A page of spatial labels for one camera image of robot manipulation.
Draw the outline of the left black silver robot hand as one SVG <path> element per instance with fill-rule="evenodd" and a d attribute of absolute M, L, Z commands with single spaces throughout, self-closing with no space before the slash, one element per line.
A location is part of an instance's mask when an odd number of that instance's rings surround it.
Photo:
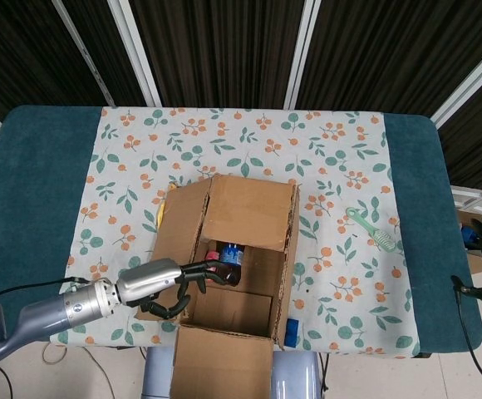
<path fill-rule="evenodd" d="M 209 280 L 235 287 L 240 279 L 241 267 L 237 264 L 204 260 L 179 265 L 172 259 L 158 259 L 122 272 L 116 282 L 116 292 L 121 304 L 167 320 L 178 316 L 189 304 L 191 296 L 187 290 L 191 282 L 197 283 L 199 291 L 205 293 Z M 178 287 L 174 306 L 167 308 L 155 301 L 161 292 L 174 286 Z"/>

